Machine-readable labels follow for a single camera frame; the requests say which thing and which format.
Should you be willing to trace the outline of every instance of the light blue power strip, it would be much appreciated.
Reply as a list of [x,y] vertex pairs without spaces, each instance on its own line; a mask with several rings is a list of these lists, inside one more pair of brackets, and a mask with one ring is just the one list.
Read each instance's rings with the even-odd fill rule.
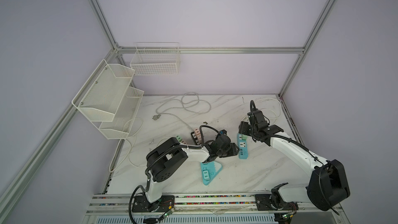
[[209,183],[222,170],[221,163],[218,163],[216,161],[209,163],[200,163],[200,167],[202,169],[202,181],[204,185],[209,185]]
[[249,153],[248,153],[248,146],[247,146],[247,142],[246,142],[246,135],[242,135],[240,133],[238,133],[236,135],[237,139],[238,139],[238,147],[239,147],[239,159],[246,159],[249,157]]

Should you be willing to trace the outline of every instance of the black cable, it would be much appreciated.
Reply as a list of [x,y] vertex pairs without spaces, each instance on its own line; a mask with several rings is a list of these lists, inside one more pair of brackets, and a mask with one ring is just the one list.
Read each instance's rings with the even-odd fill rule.
[[217,133],[220,133],[220,132],[217,131],[217,130],[216,130],[215,128],[213,128],[213,127],[209,127],[209,126],[199,126],[199,132],[200,132],[200,135],[201,135],[201,137],[202,137],[202,147],[203,147],[203,146],[205,145],[205,137],[203,137],[202,127],[210,128],[210,129],[216,131]]
[[331,206],[330,202],[326,198],[325,194],[323,193],[322,186],[321,186],[321,173],[322,173],[323,167],[325,165],[321,161],[319,161],[318,159],[316,159],[316,160],[322,164],[322,167],[320,168],[319,176],[318,176],[318,184],[319,184],[319,189],[321,190],[321,193],[322,193],[322,197],[325,199],[325,201],[329,205],[330,209],[333,210],[333,212],[335,212],[336,215],[340,215],[336,210],[334,210],[334,208]]
[[263,114],[263,116],[268,120],[268,124],[270,124],[271,122],[270,122],[269,118],[267,118],[264,114]]
[[130,216],[130,220],[131,220],[131,222],[132,222],[133,224],[137,224],[137,223],[136,223],[136,222],[134,221],[134,219],[132,218],[131,203],[132,203],[132,199],[134,198],[134,194],[137,192],[137,190],[138,190],[139,188],[141,188],[141,190],[142,190],[143,192],[145,192],[144,187],[143,187],[142,185],[138,185],[138,186],[135,188],[135,190],[132,192],[131,197],[130,197],[130,200],[129,200],[129,216]]

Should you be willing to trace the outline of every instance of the white wire basket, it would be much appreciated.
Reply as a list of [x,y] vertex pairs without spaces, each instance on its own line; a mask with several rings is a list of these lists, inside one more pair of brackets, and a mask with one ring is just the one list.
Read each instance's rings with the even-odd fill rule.
[[105,64],[80,102],[75,102],[79,93],[72,100],[72,104],[92,122],[113,121],[134,75],[134,70],[129,67],[106,61]]
[[112,122],[102,122],[98,130],[107,139],[126,139],[137,115],[144,91],[128,87]]
[[177,42],[137,42],[130,67],[135,75],[172,75],[180,67],[180,45]]

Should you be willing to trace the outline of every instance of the white marble surface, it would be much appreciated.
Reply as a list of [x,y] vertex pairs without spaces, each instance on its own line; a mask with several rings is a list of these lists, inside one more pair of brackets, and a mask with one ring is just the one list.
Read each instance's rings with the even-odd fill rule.
[[[144,119],[144,125],[137,134],[137,141],[130,154],[131,161],[138,165],[146,165],[145,157],[153,150],[162,137],[180,135],[183,140],[191,142],[191,130],[170,115],[162,115],[158,120],[153,120],[155,109],[169,99],[181,96],[144,96],[141,101],[137,117]],[[184,98],[185,102],[194,99],[195,96]],[[243,116],[250,111],[250,100],[259,98],[276,98],[275,95],[201,95],[200,99],[209,101],[212,110],[206,114],[194,114],[182,109],[171,109],[170,113],[176,114],[191,127],[197,128],[207,122],[209,126],[218,130],[225,129],[232,142],[236,142],[238,126]],[[171,106],[180,107],[175,102],[169,102],[160,111]],[[256,103],[257,108],[270,108],[279,114],[279,104],[274,100],[265,100]],[[208,105],[200,102],[191,108],[193,111],[206,111]],[[266,117],[274,117],[270,111],[263,111]],[[134,122],[132,130],[136,130],[141,124],[140,120]],[[276,125],[294,137],[282,113],[277,119]],[[205,141],[214,139],[216,133],[208,128],[203,129]],[[254,192],[271,190],[280,183],[308,183],[309,177],[289,158],[278,150],[261,142],[247,140],[249,157],[239,159],[238,156],[217,158],[216,161],[223,166],[222,171],[208,185],[202,182],[200,164],[198,162],[185,162],[182,166],[164,182],[164,193],[199,193],[199,192]],[[129,149],[125,142],[120,157],[124,157]],[[144,168],[133,167],[127,160],[116,169],[108,194],[132,193],[139,184],[146,185]]]

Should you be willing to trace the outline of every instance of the lavender wall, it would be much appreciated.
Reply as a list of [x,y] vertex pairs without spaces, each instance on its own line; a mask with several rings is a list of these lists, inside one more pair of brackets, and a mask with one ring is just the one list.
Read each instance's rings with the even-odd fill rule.
[[344,164],[356,223],[395,223],[398,0],[338,0],[284,99],[305,145]]
[[[87,0],[0,0],[0,194],[110,50]],[[116,143],[80,114],[7,223],[79,223]]]

